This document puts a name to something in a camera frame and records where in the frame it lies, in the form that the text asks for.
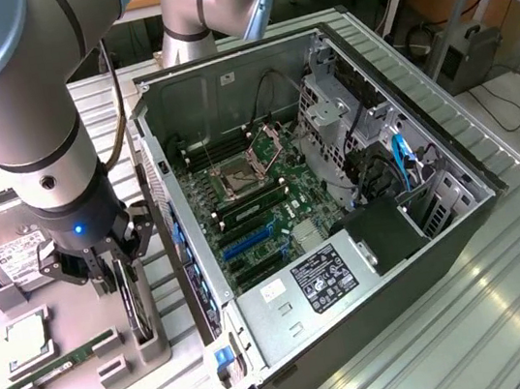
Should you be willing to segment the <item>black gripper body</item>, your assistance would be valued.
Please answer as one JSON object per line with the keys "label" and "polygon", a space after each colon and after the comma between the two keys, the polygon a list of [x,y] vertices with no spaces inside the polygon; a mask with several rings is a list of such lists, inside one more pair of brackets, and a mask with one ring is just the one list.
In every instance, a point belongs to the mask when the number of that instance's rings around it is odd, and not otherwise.
{"label": "black gripper body", "polygon": [[90,249],[102,258],[105,252],[120,251],[116,235],[116,216],[126,208],[119,200],[102,163],[96,169],[85,191],[72,203],[52,209],[32,209],[40,224],[57,245],[67,250]]}

